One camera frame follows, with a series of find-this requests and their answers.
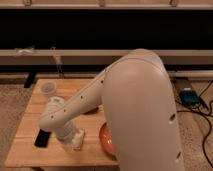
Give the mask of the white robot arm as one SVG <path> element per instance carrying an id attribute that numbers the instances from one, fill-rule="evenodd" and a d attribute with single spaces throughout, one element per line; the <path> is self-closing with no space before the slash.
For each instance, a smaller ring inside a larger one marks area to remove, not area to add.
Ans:
<path id="1" fill-rule="evenodd" d="M 68 141 L 68 122 L 98 106 L 120 171 L 185 171 L 171 81 L 155 52 L 132 50 L 69 100 L 47 104 L 39 127 Z"/>

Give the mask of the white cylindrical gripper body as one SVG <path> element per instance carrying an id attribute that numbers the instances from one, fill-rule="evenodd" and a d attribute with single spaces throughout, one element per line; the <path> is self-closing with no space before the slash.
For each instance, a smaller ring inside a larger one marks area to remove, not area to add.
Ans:
<path id="1" fill-rule="evenodd" d="M 69 121 L 55 130 L 56 138 L 63 144 L 70 143 L 77 132 L 75 125 Z"/>

